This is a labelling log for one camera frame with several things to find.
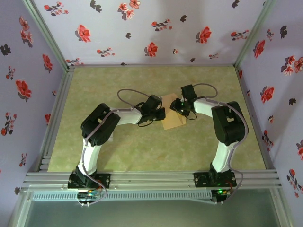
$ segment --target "red flower pattern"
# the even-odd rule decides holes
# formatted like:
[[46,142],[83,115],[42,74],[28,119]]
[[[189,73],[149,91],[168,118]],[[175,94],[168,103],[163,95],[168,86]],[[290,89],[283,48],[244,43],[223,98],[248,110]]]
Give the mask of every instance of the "red flower pattern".
[[24,20],[22,16],[19,18],[19,23],[21,24],[24,31],[27,31],[29,29],[27,21]]
[[138,9],[140,6],[140,2],[138,0],[130,0],[131,2],[129,3],[130,7]]
[[263,89],[263,93],[261,94],[261,100],[262,103],[264,104],[266,101],[269,101],[270,99],[272,99],[273,94],[274,94],[274,88],[273,87],[265,87]]
[[28,89],[28,85],[24,80],[16,80],[16,85],[20,98],[25,99],[27,102],[27,100],[31,98],[32,90]]
[[157,51],[158,51],[158,47],[156,46],[156,44],[154,42],[151,42],[145,48],[146,56],[155,57]]
[[265,40],[262,40],[261,42],[257,42],[254,49],[255,58],[258,58],[258,56],[262,54],[262,52],[264,51],[264,45],[265,45]]
[[132,19],[133,15],[134,15],[134,11],[133,10],[126,11],[126,18],[127,19]]
[[44,67],[48,72],[51,72],[53,69],[53,64],[51,63],[50,58],[46,54],[42,54],[43,62],[44,62]]
[[127,11],[127,5],[126,3],[121,3],[119,8],[122,10],[122,11]]
[[90,32],[89,30],[83,26],[83,25],[79,25],[78,27],[78,35],[80,36],[81,40],[84,42],[90,42]]
[[301,72],[303,70],[303,57],[299,58],[299,60],[294,63],[294,71],[296,73]]
[[46,125],[48,125],[50,119],[51,119],[51,114],[50,113],[46,114],[45,115]]
[[201,43],[201,44],[205,44],[207,43],[207,39],[210,38],[212,32],[210,31],[210,28],[207,26],[204,28],[204,30],[202,30],[201,32],[199,32],[197,34],[197,42]]

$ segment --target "cable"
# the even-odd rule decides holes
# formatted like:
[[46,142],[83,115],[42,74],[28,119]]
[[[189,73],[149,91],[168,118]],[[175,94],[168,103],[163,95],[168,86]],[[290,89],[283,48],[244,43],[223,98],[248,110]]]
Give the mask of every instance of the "cable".
[[198,85],[206,85],[206,86],[212,87],[215,90],[216,94],[214,96],[206,96],[205,98],[216,98],[218,96],[218,90],[216,89],[215,86],[213,86],[211,84],[206,84],[206,83],[198,83],[198,84],[193,85],[193,87],[198,86]]
[[237,146],[239,146],[241,143],[243,143],[244,140],[247,138],[247,135],[248,135],[248,126],[247,126],[247,123],[246,123],[244,117],[242,116],[242,114],[240,114],[240,113],[239,113],[235,108],[233,108],[232,106],[228,105],[227,103],[218,102],[218,101],[215,101],[215,100],[212,100],[212,99],[208,99],[208,98],[206,98],[205,100],[206,100],[207,102],[210,102],[210,103],[215,103],[215,104],[219,104],[219,105],[224,105],[224,106],[227,106],[228,108],[230,108],[232,111],[234,111],[234,112],[240,117],[240,119],[242,120],[242,122],[243,122],[243,124],[244,124],[244,128],[245,128],[245,135],[244,135],[243,139],[241,139],[241,141],[239,141],[238,143],[236,143],[235,145],[233,145],[233,147],[232,147],[232,149],[231,149],[231,151],[230,151],[230,153],[229,153],[229,156],[228,156],[228,158],[227,158],[227,165],[228,165],[229,169],[232,170],[232,171],[234,171],[234,172],[236,172],[236,173],[239,173],[239,174],[241,175],[241,180],[240,180],[240,182],[237,184],[237,186],[236,186],[235,190],[233,191],[233,193],[224,201],[224,203],[225,203],[225,202],[228,201],[231,197],[234,196],[235,192],[236,192],[236,191],[238,190],[238,188],[241,186],[242,181],[243,181],[243,178],[244,178],[244,175],[243,175],[242,172],[240,172],[240,171],[238,171],[238,170],[236,170],[236,169],[233,169],[233,168],[231,167],[231,159],[232,159],[232,155],[233,155],[235,149],[237,148]]

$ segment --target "flower print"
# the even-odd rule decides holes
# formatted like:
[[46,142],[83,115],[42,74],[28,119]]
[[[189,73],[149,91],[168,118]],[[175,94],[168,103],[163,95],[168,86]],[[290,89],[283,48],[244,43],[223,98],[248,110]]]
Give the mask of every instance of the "flower print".
[[127,19],[132,19],[133,15],[134,15],[134,11],[133,10],[126,11],[126,18]]
[[43,62],[44,62],[44,67],[48,72],[51,72],[53,69],[53,64],[51,63],[50,58],[46,54],[42,54]]
[[90,42],[90,32],[89,30],[83,26],[83,25],[79,25],[78,29],[77,29],[77,32],[78,32],[78,37],[79,37],[79,40],[80,41],[84,41],[84,42]]
[[127,5],[126,3],[121,3],[119,8],[122,10],[122,11],[127,11]]
[[303,147],[298,148],[298,149],[299,149],[298,155],[301,157],[301,160],[303,160]]
[[301,72],[303,70],[303,57],[299,58],[299,60],[294,63],[294,71],[296,73]]
[[293,68],[291,66],[287,66],[287,68],[283,71],[285,76],[290,76],[293,72]]
[[28,41],[32,44],[33,43],[33,34],[31,34],[30,32],[28,32],[28,34],[27,34],[27,39],[28,39]]
[[268,118],[268,121],[269,121],[269,123],[274,122],[274,116],[273,116],[273,115],[272,115],[272,116],[270,116],[270,117]]
[[51,114],[50,113],[46,114],[45,115],[46,125],[48,125],[50,119],[51,119]]
[[210,31],[210,28],[207,26],[204,28],[204,30],[202,30],[201,32],[199,32],[196,35],[196,43],[201,43],[201,44],[205,44],[207,43],[207,39],[210,38],[212,32]]
[[289,170],[289,172],[292,176],[295,176],[295,171],[293,169]]
[[24,31],[27,31],[29,29],[27,21],[24,20],[22,16],[19,18],[19,23],[21,24]]
[[243,71],[240,70],[240,71],[239,71],[239,78],[240,78],[240,79],[242,79],[242,75],[243,75]]
[[265,40],[257,42],[254,51],[255,58],[258,58],[259,55],[264,51]]
[[292,65],[295,61],[294,55],[288,57],[288,64]]
[[156,46],[156,44],[154,42],[151,42],[145,48],[146,56],[151,56],[151,57],[154,56],[155,57],[157,51],[158,51],[158,47]]
[[140,2],[138,0],[130,0],[129,6],[135,9],[138,9],[140,6]]
[[274,94],[274,88],[273,87],[264,87],[263,91],[260,93],[262,103],[264,104],[266,101],[269,101],[272,99]]
[[28,85],[24,80],[16,80],[16,85],[19,97],[25,99],[27,102],[27,100],[31,97],[32,90],[28,89]]
[[23,29],[21,30],[20,34],[21,34],[21,38],[22,39],[26,39],[27,38],[27,34],[25,33],[25,31]]

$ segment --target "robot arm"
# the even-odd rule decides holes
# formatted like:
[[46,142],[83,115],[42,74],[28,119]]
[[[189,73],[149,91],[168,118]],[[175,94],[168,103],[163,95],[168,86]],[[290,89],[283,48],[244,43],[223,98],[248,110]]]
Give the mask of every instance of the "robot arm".
[[[214,129],[219,140],[217,153],[211,163],[211,169],[217,173],[229,171],[228,157],[232,147],[243,139],[245,127],[237,114],[228,107],[207,101],[205,97],[197,97],[194,87],[187,85],[181,88],[182,99],[176,99],[170,108],[188,117],[190,112],[205,114],[213,118]],[[228,103],[242,114],[237,102]]]

